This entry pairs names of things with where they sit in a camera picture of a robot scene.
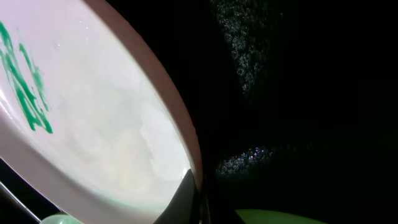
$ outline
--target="light green object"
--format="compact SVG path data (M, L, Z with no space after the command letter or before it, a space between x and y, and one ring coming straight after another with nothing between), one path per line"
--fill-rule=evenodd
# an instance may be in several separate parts
M325 224L311 218L283 212L260 209L238 209L235 211L246 224Z
M83 224L70 215L52 215L43 219L40 224Z

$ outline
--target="green marking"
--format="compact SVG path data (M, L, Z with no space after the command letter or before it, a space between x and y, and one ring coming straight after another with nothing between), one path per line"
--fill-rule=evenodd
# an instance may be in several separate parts
M14 47L12 45L10 35L2 22L0 22L0 36L2 44L6 47L6 51L4 53L2 50L0 50L1 62L4 70L6 71L8 82L11 88L14 90L14 94L17 97L19 106L21 106L30 128L35 131L35 125L38 125L43 127L48 133L51 134L51 125L45 117L43 109L37 102L38 99L34 94L33 88L29 88L27 82L22 76L17 59L15 57ZM48 111L49 106L44 97L44 85L41 79L41 72L35 65L34 61L29 58L26 49L22 44L19 44L19 51L21 51L25 57L30 74L32 75L36 89L39 92L40 99L45 110Z

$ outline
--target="green object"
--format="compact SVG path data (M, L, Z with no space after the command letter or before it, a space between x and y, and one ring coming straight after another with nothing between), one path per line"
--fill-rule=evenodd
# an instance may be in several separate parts
M52 215L43 219L40 224L82 224L70 215Z
M2 22L0 22L0 37L0 43L2 43L6 48L5 52L0 50L1 62L6 71L8 82L14 90L19 106L23 110L30 128L35 131L35 125L38 125L43 127L48 133L52 134L51 125L45 117L43 109L37 103L38 98L35 96L33 87L29 86L22 76L14 53L14 46L12 45L11 37ZM43 81L40 77L40 70L34 64L33 60L29 59L25 47L22 44L19 44L19 51L24 54L26 63L29 66L30 74L32 75L36 89L39 92L40 99L42 100L45 110L48 111L49 107L44 98L44 87Z
M260 209L238 209L236 213L246 224L324 224L311 218Z

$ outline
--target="white plate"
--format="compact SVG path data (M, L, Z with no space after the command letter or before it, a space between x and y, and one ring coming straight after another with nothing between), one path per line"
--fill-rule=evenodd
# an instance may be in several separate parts
M195 129L141 37L86 2L0 0L0 156L83 222L152 223L187 170L200 188Z

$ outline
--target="green paint stroke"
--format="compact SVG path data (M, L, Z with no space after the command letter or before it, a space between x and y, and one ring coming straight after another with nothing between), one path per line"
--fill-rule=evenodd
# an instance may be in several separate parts
M36 130L35 125L43 127L48 133L52 133L52 128L44 115L43 109L37 103L37 98L34 94L33 87L29 88L27 82L24 80L21 71L19 70L18 62L15 57L14 47L7 29L3 23L0 22L0 36L2 44L6 47L6 51L0 50L0 58L2 65L6 71L8 82L11 88L14 89L14 94L17 97L19 105L24 112L27 122L32 130ZM40 99L44 105L46 111L49 110L49 106L46 103L44 97L44 86L41 79L41 72L39 68L34 64L34 61L29 59L25 47L19 44L19 51L25 57L26 63L29 67L30 74L32 75L36 89L39 92Z

